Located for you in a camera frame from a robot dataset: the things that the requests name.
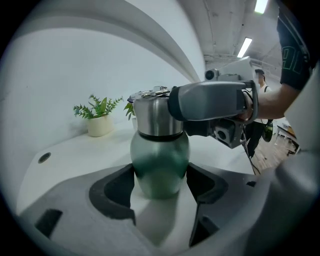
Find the hole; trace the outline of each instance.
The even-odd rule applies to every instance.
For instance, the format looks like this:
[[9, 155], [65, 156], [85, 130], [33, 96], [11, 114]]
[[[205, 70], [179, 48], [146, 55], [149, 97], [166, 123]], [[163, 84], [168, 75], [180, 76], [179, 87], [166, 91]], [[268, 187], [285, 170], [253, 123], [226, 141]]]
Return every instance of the hole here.
[[42, 164], [44, 161], [46, 161], [51, 156], [51, 153], [45, 153], [43, 156], [41, 156], [38, 160], [39, 164]]
[[49, 238], [54, 231], [61, 215], [62, 211], [60, 210], [48, 209], [44, 212], [44, 214], [42, 214], [40, 219], [35, 224], [35, 227], [47, 238]]
[[226, 139], [226, 135], [222, 130], [218, 131], [218, 135], [219, 135], [221, 140], [225, 140]]
[[207, 80], [211, 80], [215, 77], [215, 73], [212, 70], [209, 70], [205, 72], [204, 76]]
[[255, 181], [249, 181], [249, 182], [247, 182], [246, 183], [248, 186], [250, 186], [250, 187], [255, 187], [255, 185], [256, 185], [256, 182]]
[[208, 218], [207, 216], [203, 216], [203, 217], [202, 217], [202, 222], [203, 222], [203, 223], [209, 223], [210, 220], [209, 220], [209, 218]]

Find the fluorescent light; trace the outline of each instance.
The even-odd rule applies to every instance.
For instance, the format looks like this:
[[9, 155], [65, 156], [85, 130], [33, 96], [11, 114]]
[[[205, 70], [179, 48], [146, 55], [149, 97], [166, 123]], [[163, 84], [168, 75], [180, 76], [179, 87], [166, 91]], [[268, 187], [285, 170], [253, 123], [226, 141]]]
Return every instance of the fluorescent light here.
[[268, 0], [256, 0], [254, 11], [257, 13], [263, 14], [267, 7], [267, 3], [268, 3]]
[[246, 37], [244, 39], [243, 45], [242, 45], [242, 47], [241, 47], [241, 49], [239, 51], [239, 54], [237, 56], [238, 58], [242, 58], [245, 55], [245, 53], [246, 53], [247, 49], [249, 48], [249, 45], [251, 44], [251, 42], [252, 42], [251, 38]]

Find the potted plant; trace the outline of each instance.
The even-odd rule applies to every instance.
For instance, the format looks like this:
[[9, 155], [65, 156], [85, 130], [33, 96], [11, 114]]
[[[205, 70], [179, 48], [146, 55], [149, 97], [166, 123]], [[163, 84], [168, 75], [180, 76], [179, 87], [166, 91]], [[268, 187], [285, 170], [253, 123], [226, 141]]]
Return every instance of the potted plant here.
[[132, 102], [130, 102], [128, 100], [128, 104], [124, 107], [123, 110], [127, 110], [125, 116], [128, 116], [128, 120], [130, 120], [131, 116], [134, 116], [132, 117], [132, 125], [133, 125], [133, 129], [136, 131], [137, 130], [137, 118], [135, 117], [135, 110], [134, 110], [134, 105]]
[[109, 100], [107, 100], [107, 97], [105, 97], [100, 101], [99, 98], [92, 94], [89, 99], [92, 99], [94, 102], [93, 104], [89, 102], [91, 108], [81, 104], [79, 106], [76, 105], [73, 107], [74, 115], [88, 119], [87, 127], [90, 136], [100, 137], [106, 135], [114, 129], [114, 124], [109, 114], [116, 108], [120, 101], [123, 101], [123, 98], [121, 97], [115, 100], [109, 98]]

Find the white flower pot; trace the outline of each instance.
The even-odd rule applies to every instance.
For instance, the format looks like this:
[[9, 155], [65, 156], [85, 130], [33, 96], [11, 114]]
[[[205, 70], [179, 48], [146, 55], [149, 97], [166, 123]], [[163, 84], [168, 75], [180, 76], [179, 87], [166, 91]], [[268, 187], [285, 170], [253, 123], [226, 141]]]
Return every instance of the white flower pot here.
[[100, 137], [106, 135], [113, 129], [114, 122], [108, 114], [88, 120], [88, 134], [92, 137]]
[[137, 125], [137, 118], [131, 118], [132, 120], [132, 125], [133, 125], [133, 129], [136, 131], [138, 129], [138, 125]]

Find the stainless steel lid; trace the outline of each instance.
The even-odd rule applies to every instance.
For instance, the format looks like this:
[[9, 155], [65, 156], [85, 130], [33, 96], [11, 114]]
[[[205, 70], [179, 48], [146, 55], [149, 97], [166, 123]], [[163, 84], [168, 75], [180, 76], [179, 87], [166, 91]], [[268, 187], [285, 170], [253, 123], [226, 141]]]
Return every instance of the stainless steel lid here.
[[168, 110], [169, 90], [140, 92], [133, 102], [139, 132], [150, 136], [172, 136], [183, 131], [183, 122]]

